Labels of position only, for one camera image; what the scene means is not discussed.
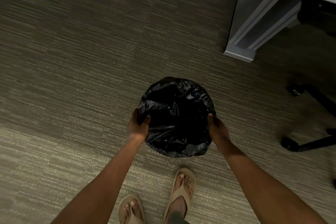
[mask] flip-flop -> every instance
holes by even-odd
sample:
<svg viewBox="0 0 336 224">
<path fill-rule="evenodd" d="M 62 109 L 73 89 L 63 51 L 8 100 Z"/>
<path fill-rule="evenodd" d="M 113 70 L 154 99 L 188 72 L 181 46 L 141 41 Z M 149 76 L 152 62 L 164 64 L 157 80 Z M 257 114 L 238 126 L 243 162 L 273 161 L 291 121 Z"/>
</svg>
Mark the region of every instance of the flip-flop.
<svg viewBox="0 0 336 224">
<path fill-rule="evenodd" d="M 169 207 L 170 207 L 171 203 L 173 203 L 175 201 L 175 199 L 177 199 L 179 196 L 182 196 L 184 198 L 185 204 L 187 205 L 187 210 L 186 210 L 185 214 L 187 214 L 188 209 L 190 208 L 191 200 L 189 199 L 189 195 L 186 192 L 183 183 L 181 184 L 181 186 L 176 191 L 174 191 L 174 186 L 176 184 L 177 176 L 180 173 L 184 174 L 184 177 L 187 176 L 190 179 L 193 190 L 195 192 L 195 189 L 196 189 L 195 175 L 187 168 L 178 169 L 176 171 L 176 174 L 175 174 L 175 177 L 174 177 L 173 186 L 172 186 L 171 192 L 170 192 L 170 198 L 169 198 L 169 201 L 168 201 L 168 204 L 167 204 L 165 215 L 163 216 L 163 221 L 165 221 L 166 218 L 167 218 L 168 210 L 169 210 Z"/>
<path fill-rule="evenodd" d="M 125 206 L 127 204 L 130 204 L 133 199 L 136 199 L 138 201 L 138 204 L 139 204 L 139 207 L 140 207 L 140 211 L 141 211 L 141 214 L 142 214 L 142 217 L 143 217 L 144 221 L 142 221 L 140 218 L 138 218 L 138 217 L 136 217 L 134 215 L 132 206 L 130 205 L 131 218 L 130 218 L 128 224 L 146 224 L 145 211 L 144 211 L 144 208 L 142 206 L 140 198 L 136 194 L 129 194 L 129 195 L 127 195 L 126 197 L 124 197 L 120 201 L 119 207 L 118 207 L 118 220 L 119 220 L 119 223 L 121 223 L 122 220 L 125 217 L 125 214 L 124 214 L 124 208 L 125 208 Z"/>
</svg>

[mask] black plastic liner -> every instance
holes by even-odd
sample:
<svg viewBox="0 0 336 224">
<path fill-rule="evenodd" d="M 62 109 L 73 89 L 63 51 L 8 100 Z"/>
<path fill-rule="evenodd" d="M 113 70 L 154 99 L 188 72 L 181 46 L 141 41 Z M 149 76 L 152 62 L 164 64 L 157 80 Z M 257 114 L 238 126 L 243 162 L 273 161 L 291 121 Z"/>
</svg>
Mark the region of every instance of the black plastic liner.
<svg viewBox="0 0 336 224">
<path fill-rule="evenodd" d="M 208 114 L 216 117 L 207 91 L 187 79 L 165 77 L 151 85 L 142 96 L 138 122 L 150 115 L 146 144 L 171 157 L 191 157 L 206 153 L 211 144 Z"/>
</svg>

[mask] desk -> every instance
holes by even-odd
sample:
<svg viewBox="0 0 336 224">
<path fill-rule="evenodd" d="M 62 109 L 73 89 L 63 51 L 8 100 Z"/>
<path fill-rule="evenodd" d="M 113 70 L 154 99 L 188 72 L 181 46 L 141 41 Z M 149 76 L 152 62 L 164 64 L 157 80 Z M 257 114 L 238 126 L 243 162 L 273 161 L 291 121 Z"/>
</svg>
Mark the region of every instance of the desk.
<svg viewBox="0 0 336 224">
<path fill-rule="evenodd" d="M 261 45 L 284 27 L 298 23 L 300 7 L 301 0 L 237 0 L 224 55 L 253 61 Z"/>
</svg>

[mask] person's left hand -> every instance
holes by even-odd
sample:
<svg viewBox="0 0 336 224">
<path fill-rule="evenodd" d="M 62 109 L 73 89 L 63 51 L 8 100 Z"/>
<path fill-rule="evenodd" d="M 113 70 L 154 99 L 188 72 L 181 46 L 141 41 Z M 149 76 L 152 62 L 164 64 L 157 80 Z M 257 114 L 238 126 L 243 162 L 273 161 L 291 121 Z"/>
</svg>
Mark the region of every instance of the person's left hand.
<svg viewBox="0 0 336 224">
<path fill-rule="evenodd" d="M 138 112 L 137 109 L 132 113 L 132 117 L 127 124 L 127 140 L 128 141 L 138 141 L 142 143 L 145 141 L 148 135 L 148 126 L 149 121 L 151 120 L 150 116 L 147 116 L 144 122 L 138 124 Z"/>
</svg>

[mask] floor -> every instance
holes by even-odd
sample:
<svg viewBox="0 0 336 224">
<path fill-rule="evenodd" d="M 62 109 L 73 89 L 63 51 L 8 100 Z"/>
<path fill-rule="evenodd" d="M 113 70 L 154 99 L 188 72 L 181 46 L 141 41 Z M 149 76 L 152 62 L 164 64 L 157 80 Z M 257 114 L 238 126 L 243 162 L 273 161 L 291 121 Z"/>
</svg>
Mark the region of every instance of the floor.
<svg viewBox="0 0 336 224">
<path fill-rule="evenodd" d="M 248 64 L 222 55 L 235 0 L 0 0 L 0 219 L 49 223 L 125 142 L 125 125 L 148 86 L 165 76 L 204 86 L 232 141 L 329 223 L 336 222 L 335 148 L 290 153 L 335 119 L 292 79 L 336 100 L 335 40 L 312 27 L 285 29 Z M 258 223 L 212 144 L 172 159 L 143 145 L 120 197 L 136 192 L 161 223 L 175 170 L 197 189 L 187 220 Z M 117 223 L 116 210 L 110 223 Z"/>
</svg>

